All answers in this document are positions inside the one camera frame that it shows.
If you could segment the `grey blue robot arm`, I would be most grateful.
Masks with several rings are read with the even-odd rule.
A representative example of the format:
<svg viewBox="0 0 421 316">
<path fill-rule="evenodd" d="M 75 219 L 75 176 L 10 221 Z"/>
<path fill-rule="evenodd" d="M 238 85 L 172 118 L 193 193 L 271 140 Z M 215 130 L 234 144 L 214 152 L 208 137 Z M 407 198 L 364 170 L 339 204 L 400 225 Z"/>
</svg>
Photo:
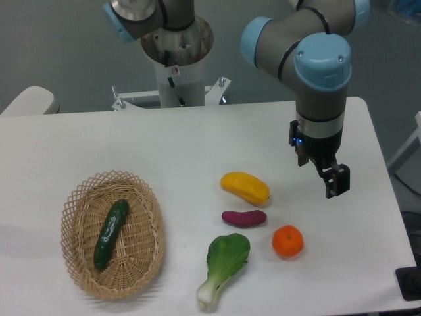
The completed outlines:
<svg viewBox="0 0 421 316">
<path fill-rule="evenodd" d="M 331 198 L 350 188 L 339 164 L 351 48 L 345 36 L 368 18 L 368 1 L 294 1 L 295 12 L 276 21 L 258 17 L 240 40 L 243 58 L 295 92 L 289 144 L 298 164 L 312 162 Z M 105 15 L 124 42 L 141 41 L 155 64 L 161 107 L 205 104 L 203 60 L 214 35 L 193 1 L 108 1 Z"/>
</svg>

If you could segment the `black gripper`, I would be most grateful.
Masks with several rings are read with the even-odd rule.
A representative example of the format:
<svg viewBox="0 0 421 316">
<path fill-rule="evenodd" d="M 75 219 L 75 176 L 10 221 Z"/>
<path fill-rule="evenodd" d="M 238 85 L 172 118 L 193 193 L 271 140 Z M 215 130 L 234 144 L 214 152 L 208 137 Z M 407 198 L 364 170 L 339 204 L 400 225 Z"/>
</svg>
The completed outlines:
<svg viewBox="0 0 421 316">
<path fill-rule="evenodd" d="M 311 160 L 326 186 L 326 198 L 339 196 L 350 188 L 350 168 L 337 164 L 336 153 L 341 145 L 343 129 L 327 138 L 313 138 L 299 130 L 299 122 L 290 122 L 289 144 L 295 148 L 297 164 L 302 167 Z"/>
</svg>

